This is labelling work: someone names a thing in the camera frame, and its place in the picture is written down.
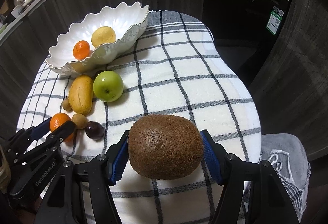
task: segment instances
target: metal screw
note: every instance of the metal screw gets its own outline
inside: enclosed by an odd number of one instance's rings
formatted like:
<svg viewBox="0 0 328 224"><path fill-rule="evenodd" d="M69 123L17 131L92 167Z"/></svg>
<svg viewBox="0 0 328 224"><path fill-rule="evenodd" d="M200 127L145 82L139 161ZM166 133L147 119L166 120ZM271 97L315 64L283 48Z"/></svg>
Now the metal screw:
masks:
<svg viewBox="0 0 328 224"><path fill-rule="evenodd" d="M99 155L97 155L97 159L98 159L99 161L104 160L105 158L106 158L106 155L104 155L104 154L99 154Z"/></svg>
<svg viewBox="0 0 328 224"><path fill-rule="evenodd" d="M236 159L236 156L234 154L227 154L227 158L229 160L235 160Z"/></svg>
<svg viewBox="0 0 328 224"><path fill-rule="evenodd" d="M265 167L268 167L270 166L270 162L268 160L262 160L262 165L265 166Z"/></svg>
<svg viewBox="0 0 328 224"><path fill-rule="evenodd" d="M65 168L67 168L67 167L69 167L71 164L72 164L72 161L71 161L71 160L67 160L67 161L65 161L65 162L63 163L63 166L64 166Z"/></svg>

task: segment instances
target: dark purple grape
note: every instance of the dark purple grape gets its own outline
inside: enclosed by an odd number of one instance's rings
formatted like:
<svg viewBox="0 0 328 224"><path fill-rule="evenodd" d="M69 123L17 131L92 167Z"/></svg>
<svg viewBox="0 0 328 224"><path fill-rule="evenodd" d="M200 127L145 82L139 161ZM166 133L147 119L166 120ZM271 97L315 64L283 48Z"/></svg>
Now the dark purple grape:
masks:
<svg viewBox="0 0 328 224"><path fill-rule="evenodd" d="M93 80L95 80L95 78L96 78L101 72L104 72L104 70L98 70L98 71L95 73L95 75L94 75L94 77L93 77Z"/></svg>
<svg viewBox="0 0 328 224"><path fill-rule="evenodd" d="M104 136L104 128L96 121L89 121L85 126L85 133L90 139L99 140Z"/></svg>

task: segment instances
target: scalloped rim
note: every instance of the scalloped rim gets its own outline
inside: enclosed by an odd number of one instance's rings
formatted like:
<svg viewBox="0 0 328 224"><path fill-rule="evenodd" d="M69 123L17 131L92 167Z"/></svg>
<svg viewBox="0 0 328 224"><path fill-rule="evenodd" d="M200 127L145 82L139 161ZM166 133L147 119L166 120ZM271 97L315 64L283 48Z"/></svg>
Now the scalloped rim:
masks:
<svg viewBox="0 0 328 224"><path fill-rule="evenodd" d="M51 47L56 47L56 46L58 45L58 38L59 38L61 35L68 34L69 31L71 30L71 26L72 26L72 25L82 23L82 22L86 19L86 17L87 17L88 15L98 15L98 14L100 14L101 11L102 11L104 8L106 8L106 7L109 7L109 8L111 8L111 9L115 9L115 8L117 8L117 7L118 7L119 5L121 5L121 4L125 4L127 7L132 7L132 6L135 5L135 4L139 4L140 9L147 7L147 12L146 12L146 14L145 14L144 19L143 19L140 23L132 24L132 25L127 29L127 31L123 34L123 36L122 36L121 38L117 39L115 42L103 43L103 44L99 45L97 48L94 49L94 51L92 52L92 54L91 54L90 56L84 58L83 60L70 61L70 62L67 62L67 63L66 63L64 66L62 66L62 67L54 67L52 64L50 64L50 63L47 61L48 58L52 57L52 55L51 55L51 53L50 53L50 48L51 48ZM90 57L92 57L93 53L96 52L97 49L99 49L99 47L100 47L100 46L103 46L104 44L114 44L114 43L117 43L117 42L121 41L121 40L124 38L124 36L127 34L127 32L128 32L133 26L135 26L135 25L137 25L137 26L141 25L141 24L145 21L145 19L147 18L148 14L149 14L149 5L145 5L144 7L141 7L141 4L140 4L139 2L135 2L133 5L128 6L127 3L125 3L125 2L121 2L121 3L119 3L119 4L118 4L116 7L114 7L114 8L112 8L112 7L110 7L110 6L104 6L104 7L101 9L101 11L100 11L99 13L97 13L97 14L94 14L94 13L88 13L88 14L86 14L86 16L84 17L84 19L83 19L81 22L73 22L73 23L69 26L69 29L68 29L68 32L67 32L67 33L62 33L62 34L58 35L58 37L57 37L57 44L54 45L54 46L51 46L51 47L48 49L48 52L49 52L49 55L50 55L50 56L48 56L48 57L46 58L46 60L45 60L46 64L47 64L50 68L53 68L53 69L64 69L68 64L72 64L72 63L81 63L81 62L84 62L84 61L88 60Z"/></svg>

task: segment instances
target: yellow mango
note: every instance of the yellow mango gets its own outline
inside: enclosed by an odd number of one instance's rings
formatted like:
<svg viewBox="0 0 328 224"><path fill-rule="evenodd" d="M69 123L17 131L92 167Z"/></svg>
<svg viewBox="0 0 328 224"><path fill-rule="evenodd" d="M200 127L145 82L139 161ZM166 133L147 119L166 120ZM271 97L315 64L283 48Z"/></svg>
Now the yellow mango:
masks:
<svg viewBox="0 0 328 224"><path fill-rule="evenodd" d="M93 79L88 75L78 76L68 94L69 104L75 113L86 116L92 107Z"/></svg>

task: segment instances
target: striped fabric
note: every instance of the striped fabric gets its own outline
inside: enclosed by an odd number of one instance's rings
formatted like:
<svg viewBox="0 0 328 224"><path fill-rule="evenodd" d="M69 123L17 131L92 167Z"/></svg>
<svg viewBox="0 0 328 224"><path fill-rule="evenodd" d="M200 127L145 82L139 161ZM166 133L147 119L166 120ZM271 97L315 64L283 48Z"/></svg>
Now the striped fabric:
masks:
<svg viewBox="0 0 328 224"><path fill-rule="evenodd" d="M188 15L156 11L149 15L145 33L127 53L106 68L123 79L122 97L112 103L94 98L89 121L105 129L104 140L93 141L79 131L72 144L62 144L65 159L91 160L117 143L125 130L148 114L171 114L207 129L227 152L258 162L260 122L246 87L222 61L208 28ZM44 63L22 108L17 129L36 126L58 112L74 77L60 76ZM32 147L44 141L33 142ZM222 188L212 179L204 161L189 176L178 180L151 180L127 164L122 180L111 192L125 224L209 223ZM84 185L88 223L95 223ZM241 207L240 223L244 222Z"/></svg>

